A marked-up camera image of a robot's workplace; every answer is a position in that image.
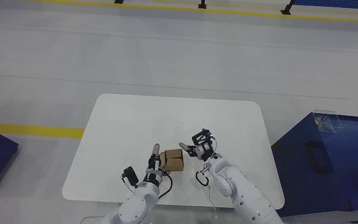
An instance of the transparent acrylic stand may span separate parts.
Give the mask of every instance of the transparent acrylic stand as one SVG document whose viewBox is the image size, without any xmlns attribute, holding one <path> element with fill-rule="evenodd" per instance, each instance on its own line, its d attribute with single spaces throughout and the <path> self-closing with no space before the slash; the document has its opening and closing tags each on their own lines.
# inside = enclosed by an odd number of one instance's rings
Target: transparent acrylic stand
<svg viewBox="0 0 358 224">
<path fill-rule="evenodd" d="M 335 111 L 315 110 L 313 116 L 320 132 L 336 133 L 343 129 L 343 125 Z"/>
</svg>

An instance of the cable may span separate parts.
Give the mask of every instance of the cable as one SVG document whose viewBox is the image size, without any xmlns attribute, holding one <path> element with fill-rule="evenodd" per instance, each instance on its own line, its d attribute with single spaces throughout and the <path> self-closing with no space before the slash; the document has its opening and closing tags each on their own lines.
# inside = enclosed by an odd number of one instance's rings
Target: cable
<svg viewBox="0 0 358 224">
<path fill-rule="evenodd" d="M 164 195 L 168 194 L 172 190 L 172 188 L 173 188 L 173 179 L 170 177 L 170 175 L 168 174 L 167 171 L 164 171 L 162 169 L 159 169 L 159 171 L 163 172 L 170 179 L 170 187 L 166 192 L 164 192 L 162 195 L 159 196 L 159 199 L 161 199 Z"/>
<path fill-rule="evenodd" d="M 208 184 L 209 184 L 209 178 L 206 176 L 205 178 L 206 178 L 206 184 L 204 184 L 203 182 L 201 182 L 200 180 L 199 180 L 199 178 L 197 177 L 197 174 L 198 173 L 201 173 L 202 175 L 204 175 L 203 173 L 202 173 L 202 171 L 197 171 L 196 173 L 195 173 L 195 178 L 196 178 L 196 180 L 202 185 L 202 186 L 207 186 Z"/>
<path fill-rule="evenodd" d="M 127 185 L 127 183 L 125 182 L 125 180 L 123 178 L 121 178 L 123 183 L 125 184 L 125 186 L 134 194 L 134 192 L 132 191 L 132 189 L 129 188 L 129 186 Z"/>
<path fill-rule="evenodd" d="M 218 219 L 218 214 L 216 213 L 216 208 L 215 208 L 215 205 L 214 205 L 214 203 L 213 203 L 213 201 L 211 200 L 211 197 L 210 197 L 210 188 L 211 188 L 211 186 L 210 186 L 210 185 L 208 185 L 208 190 L 209 190 L 209 201 L 210 201 L 211 205 L 212 205 L 212 206 L 213 206 L 213 208 L 214 208 L 214 211 L 215 211 L 215 219 Z"/>
<path fill-rule="evenodd" d="M 86 219 L 88 219 L 88 218 L 103 218 L 104 216 L 86 216 L 85 218 L 83 218 L 82 220 L 81 220 L 81 222 L 79 223 L 79 224 L 82 224 L 82 222 L 84 221 L 84 220 L 86 220 Z"/>
<path fill-rule="evenodd" d="M 209 179 L 208 179 L 208 177 L 205 177 L 206 178 L 206 184 L 204 184 L 203 182 L 201 182 L 200 180 L 199 180 L 199 178 L 197 177 L 197 174 L 200 172 L 203 176 L 205 176 L 205 172 L 207 171 L 207 170 L 205 170 L 206 168 L 207 168 L 207 166 L 206 166 L 206 164 L 209 162 L 209 160 L 211 160 L 211 158 L 213 158 L 213 156 L 214 156 L 214 154 L 215 154 L 215 151 L 216 151 L 216 148 L 218 148 L 218 142 L 216 141 L 216 139 L 214 138 L 214 140 L 215 140 L 215 148 L 214 148 L 214 152 L 213 152 L 213 154 L 211 154 L 211 156 L 210 156 L 210 158 L 208 158 L 205 162 L 204 162 L 204 166 L 202 167 L 202 170 L 201 171 L 197 171 L 196 173 L 195 173 L 195 178 L 196 178 L 196 180 L 202 185 L 202 186 L 207 186 L 208 184 L 209 184 Z"/>
</svg>

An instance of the blue platform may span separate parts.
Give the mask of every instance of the blue platform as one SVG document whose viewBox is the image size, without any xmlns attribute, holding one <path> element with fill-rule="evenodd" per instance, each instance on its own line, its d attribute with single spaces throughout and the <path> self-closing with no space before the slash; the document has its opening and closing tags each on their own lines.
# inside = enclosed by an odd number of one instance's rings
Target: blue platform
<svg viewBox="0 0 358 224">
<path fill-rule="evenodd" d="M 358 8 L 358 0 L 295 0 L 295 5 Z"/>
<path fill-rule="evenodd" d="M 17 151 L 18 144 L 0 135 L 0 173 L 6 167 L 14 152 Z"/>
<path fill-rule="evenodd" d="M 320 132 L 313 113 L 272 146 L 285 196 L 281 217 L 358 209 L 358 118 Z"/>
</svg>

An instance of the black cable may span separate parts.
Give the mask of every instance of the black cable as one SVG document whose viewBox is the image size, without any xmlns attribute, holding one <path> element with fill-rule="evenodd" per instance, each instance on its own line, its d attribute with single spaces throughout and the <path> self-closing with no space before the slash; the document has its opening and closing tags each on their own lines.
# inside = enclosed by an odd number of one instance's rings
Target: black cable
<svg viewBox="0 0 358 224">
<path fill-rule="evenodd" d="M 195 173 L 195 178 L 196 178 L 196 180 L 202 185 L 202 186 L 208 186 L 209 185 L 209 178 L 208 177 L 205 177 L 206 178 L 206 184 L 204 184 L 203 182 L 201 182 L 200 180 L 199 180 L 199 178 L 197 177 L 197 174 L 199 173 L 199 171 L 197 171 L 196 173 Z"/>
<path fill-rule="evenodd" d="M 171 189 L 173 188 L 173 179 L 170 177 L 170 175 L 166 171 L 164 171 L 162 169 L 159 169 L 159 171 L 163 172 L 170 179 L 170 188 L 166 192 L 164 192 L 162 195 L 159 196 L 159 199 L 161 199 L 164 195 L 168 194 L 171 191 Z"/>
</svg>

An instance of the white cable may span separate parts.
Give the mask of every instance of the white cable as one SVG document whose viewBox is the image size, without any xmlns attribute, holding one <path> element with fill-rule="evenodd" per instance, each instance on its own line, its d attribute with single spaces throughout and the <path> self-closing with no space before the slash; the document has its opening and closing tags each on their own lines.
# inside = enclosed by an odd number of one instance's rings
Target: white cable
<svg viewBox="0 0 358 224">
<path fill-rule="evenodd" d="M 79 224 L 82 224 L 82 222 L 88 218 L 103 218 L 103 217 L 104 216 L 87 216 L 87 217 L 83 218 Z"/>
<path fill-rule="evenodd" d="M 134 194 L 134 192 L 132 191 L 132 189 L 129 188 L 129 186 L 127 185 L 127 183 L 124 181 L 125 186 Z"/>
<path fill-rule="evenodd" d="M 212 201 L 212 200 L 211 200 L 211 198 L 210 198 L 210 188 L 211 188 L 211 186 L 210 186 L 210 185 L 208 185 L 208 190 L 209 190 L 209 201 L 210 201 L 211 205 L 212 205 L 212 206 L 213 206 L 213 208 L 214 208 L 214 211 L 215 211 L 215 219 L 218 219 L 218 214 L 216 213 L 216 208 L 215 208 L 215 205 L 214 205 L 213 201 Z"/>
</svg>

